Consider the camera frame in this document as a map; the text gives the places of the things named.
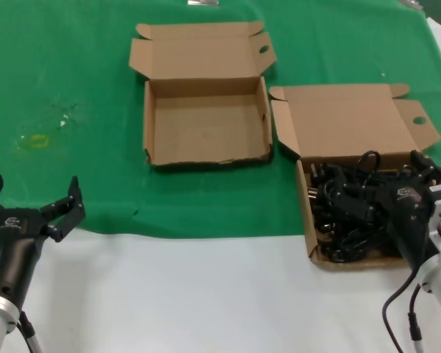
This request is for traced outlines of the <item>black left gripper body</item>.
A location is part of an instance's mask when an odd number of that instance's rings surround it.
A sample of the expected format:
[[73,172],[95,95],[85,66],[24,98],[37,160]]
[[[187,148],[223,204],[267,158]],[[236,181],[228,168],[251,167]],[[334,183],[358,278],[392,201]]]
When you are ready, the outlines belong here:
[[0,212],[0,297],[21,307],[47,238],[37,210]]

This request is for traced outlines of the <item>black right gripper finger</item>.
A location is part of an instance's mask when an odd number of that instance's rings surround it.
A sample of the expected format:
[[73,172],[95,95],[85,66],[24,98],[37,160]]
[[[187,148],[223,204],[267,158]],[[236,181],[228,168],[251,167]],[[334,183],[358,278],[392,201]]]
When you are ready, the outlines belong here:
[[409,185],[413,188],[423,186],[441,185],[441,167],[424,155],[422,152],[413,150],[410,152],[410,162],[413,168]]
[[318,219],[374,221],[379,167],[323,163],[318,169]]

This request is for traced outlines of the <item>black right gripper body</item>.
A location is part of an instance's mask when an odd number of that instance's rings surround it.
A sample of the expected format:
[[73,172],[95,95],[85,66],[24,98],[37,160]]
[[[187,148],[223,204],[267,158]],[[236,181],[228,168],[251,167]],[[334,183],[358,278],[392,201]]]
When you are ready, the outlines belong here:
[[427,245],[429,220],[434,213],[434,198],[427,185],[410,182],[390,183],[376,194],[376,206],[384,218],[387,234],[416,271],[436,250]]

